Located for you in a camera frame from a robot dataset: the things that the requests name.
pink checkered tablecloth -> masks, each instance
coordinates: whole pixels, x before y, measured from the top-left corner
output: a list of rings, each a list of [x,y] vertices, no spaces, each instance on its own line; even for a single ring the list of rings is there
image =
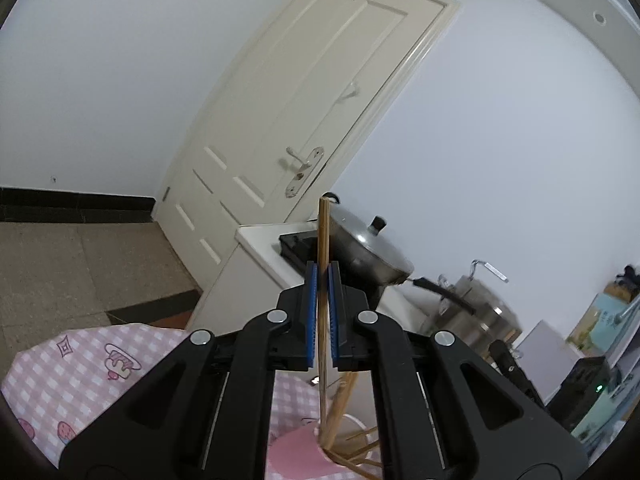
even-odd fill
[[[186,336],[139,323],[67,330],[20,352],[0,391],[24,431],[57,466],[66,444]],[[277,372],[269,444],[318,419],[319,411],[316,389],[294,374]],[[357,477],[345,469],[321,480]],[[268,462],[265,478],[285,480]]]

door frame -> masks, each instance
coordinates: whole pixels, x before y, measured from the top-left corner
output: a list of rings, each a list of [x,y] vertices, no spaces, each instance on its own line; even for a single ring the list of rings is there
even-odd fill
[[[389,76],[382,85],[382,88],[369,102],[367,107],[347,132],[340,145],[338,145],[336,150],[329,156],[327,162],[318,173],[318,176],[316,176],[316,179],[306,188],[292,211],[286,217],[285,222],[306,221],[311,217],[314,211],[316,211],[320,196],[331,188],[340,174],[347,167],[350,160],[360,149],[367,137],[369,137],[369,134],[373,131],[374,127],[378,124],[378,121],[391,106],[391,103],[398,96],[401,89],[414,74],[420,62],[435,44],[435,41],[442,35],[443,31],[449,27],[460,8],[460,3],[455,0],[432,1],[441,4],[443,6],[442,10],[433,22],[431,22],[431,26],[429,26],[420,38],[418,38],[411,50],[404,56],[400,64],[392,72],[391,76]],[[229,81],[236,68],[242,63],[246,54],[256,45],[265,31],[290,3],[290,0],[284,2],[276,12],[272,13],[267,20],[265,20],[260,28],[238,51],[232,62],[218,78],[218,81],[215,83],[213,89],[209,93],[209,96],[197,113],[196,118],[193,123],[191,123],[180,149],[175,154],[172,163],[162,180],[159,195],[156,197],[156,205],[152,211],[153,218],[156,218],[158,209],[162,204],[162,198],[165,196],[166,190],[175,176],[175,172],[180,167],[182,156],[191,144],[193,137],[199,131],[199,126],[207,119],[207,110],[209,110],[210,105],[223,91],[226,83]]]

door lock plate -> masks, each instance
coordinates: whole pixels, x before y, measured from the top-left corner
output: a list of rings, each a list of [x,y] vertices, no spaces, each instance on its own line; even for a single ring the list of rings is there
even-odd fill
[[[287,186],[287,189],[284,192],[284,196],[286,196],[287,198],[295,197],[300,191],[300,189],[302,188],[302,186],[304,185],[304,183],[306,182],[306,180],[308,179],[311,172],[314,170],[314,168],[318,165],[318,162],[320,162],[323,157],[324,157],[324,148],[322,146],[318,146],[317,148],[314,148],[309,154],[309,157],[307,159],[309,162],[309,165],[306,168],[304,167],[300,168],[300,170],[295,174],[295,176]]]

door handle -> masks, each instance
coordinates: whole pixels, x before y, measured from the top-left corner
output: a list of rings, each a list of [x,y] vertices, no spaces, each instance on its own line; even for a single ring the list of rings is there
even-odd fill
[[[284,192],[284,196],[286,196],[287,198],[293,198],[298,194],[308,176],[318,165],[318,162],[320,162],[320,160],[324,157],[324,148],[322,146],[318,146],[317,148],[312,149],[307,158],[300,156],[300,154],[297,153],[296,150],[294,150],[291,146],[287,146],[287,153],[289,153],[289,155],[291,155],[301,164],[299,170],[296,171],[295,176]]]
[[[300,154],[296,150],[294,150],[291,146],[287,146],[287,153],[289,153],[289,155],[291,155],[301,164],[300,169],[298,171],[305,171],[306,168],[311,166],[311,162],[308,159],[305,160],[304,158],[302,158]]]

white wall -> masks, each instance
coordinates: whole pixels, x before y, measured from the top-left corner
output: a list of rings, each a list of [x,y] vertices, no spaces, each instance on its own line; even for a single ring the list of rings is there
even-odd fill
[[[215,80],[285,1],[18,0],[0,29],[0,186],[156,195]]]
[[[536,0],[461,1],[334,191],[386,218],[417,276],[488,259],[511,282],[478,276],[526,332],[544,318],[567,335],[640,254],[640,103]]]
[[[0,186],[157,195],[210,88],[285,1],[19,0],[0,30]],[[385,216],[420,275],[487,258],[526,330],[567,333],[640,253],[640,104],[537,0],[459,1],[335,190]]]

